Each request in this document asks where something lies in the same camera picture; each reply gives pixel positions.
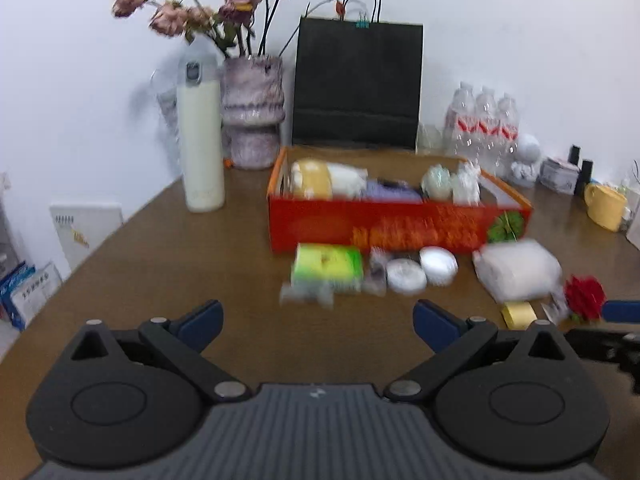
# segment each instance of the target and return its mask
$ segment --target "cream thermos bottle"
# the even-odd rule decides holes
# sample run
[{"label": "cream thermos bottle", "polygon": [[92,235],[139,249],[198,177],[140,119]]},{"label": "cream thermos bottle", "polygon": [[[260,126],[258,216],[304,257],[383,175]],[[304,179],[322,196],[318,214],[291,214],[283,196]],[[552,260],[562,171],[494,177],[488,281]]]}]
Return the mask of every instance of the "cream thermos bottle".
[{"label": "cream thermos bottle", "polygon": [[187,208],[213,211],[225,203],[220,74],[214,56],[192,56],[181,64],[177,97]]}]

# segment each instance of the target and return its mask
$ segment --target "mug handle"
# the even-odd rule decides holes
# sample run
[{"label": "mug handle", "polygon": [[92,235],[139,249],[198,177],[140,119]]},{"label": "mug handle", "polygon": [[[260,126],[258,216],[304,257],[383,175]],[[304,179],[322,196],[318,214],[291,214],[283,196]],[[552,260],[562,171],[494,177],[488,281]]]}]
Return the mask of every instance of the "mug handle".
[{"label": "mug handle", "polygon": [[584,188],[584,202],[587,206],[590,206],[591,202],[593,202],[593,195],[595,193],[596,193],[596,185],[587,184],[587,187]]}]

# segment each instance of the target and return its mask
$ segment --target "white wall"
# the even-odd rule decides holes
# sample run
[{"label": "white wall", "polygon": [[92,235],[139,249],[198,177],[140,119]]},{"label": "white wall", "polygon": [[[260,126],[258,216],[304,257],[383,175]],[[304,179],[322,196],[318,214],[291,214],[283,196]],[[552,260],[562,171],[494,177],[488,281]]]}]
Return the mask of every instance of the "white wall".
[{"label": "white wall", "polygon": [[[280,6],[271,52],[309,1],[319,0]],[[148,81],[184,45],[147,30],[150,9],[114,20],[110,5],[0,0],[0,171],[13,184],[6,212],[28,256],[53,259],[63,274],[51,202],[119,202],[128,217],[176,177]],[[442,122],[464,79],[512,92],[522,130],[554,155],[580,144],[596,177],[619,178],[640,156],[640,0],[383,0],[382,18],[424,23],[423,121]]]}]

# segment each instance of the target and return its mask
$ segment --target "triangular hole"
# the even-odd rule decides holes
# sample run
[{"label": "triangular hole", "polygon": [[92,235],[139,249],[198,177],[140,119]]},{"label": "triangular hole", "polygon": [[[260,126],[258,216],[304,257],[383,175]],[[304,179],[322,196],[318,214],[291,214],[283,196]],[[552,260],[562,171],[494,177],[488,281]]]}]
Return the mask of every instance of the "triangular hole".
[{"label": "triangular hole", "polygon": [[553,359],[555,361],[564,360],[562,350],[558,347],[549,332],[540,332],[538,334],[538,337],[531,346],[531,350],[529,350],[529,355],[531,357]]},{"label": "triangular hole", "polygon": [[84,339],[76,348],[76,351],[72,355],[73,361],[82,361],[84,359],[94,359],[97,357],[105,357],[107,355],[107,349],[97,332],[87,332],[84,334]]}]

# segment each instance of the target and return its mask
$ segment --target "orange box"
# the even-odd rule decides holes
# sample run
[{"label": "orange box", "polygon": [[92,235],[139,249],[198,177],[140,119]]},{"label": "orange box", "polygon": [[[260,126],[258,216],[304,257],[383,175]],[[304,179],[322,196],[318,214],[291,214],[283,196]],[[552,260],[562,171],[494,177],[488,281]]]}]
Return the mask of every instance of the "orange box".
[{"label": "orange box", "polygon": [[274,252],[293,251],[299,243],[321,243],[352,245],[363,252],[372,247],[417,251],[425,246],[440,246],[453,253],[469,253],[488,241],[520,238],[533,211],[530,202],[516,190],[484,171],[478,206],[430,200],[304,200],[294,197],[289,185],[289,167],[301,158],[366,168],[370,178],[405,180],[415,187],[430,166],[441,164],[455,172],[461,160],[397,150],[285,146],[267,190]]}]

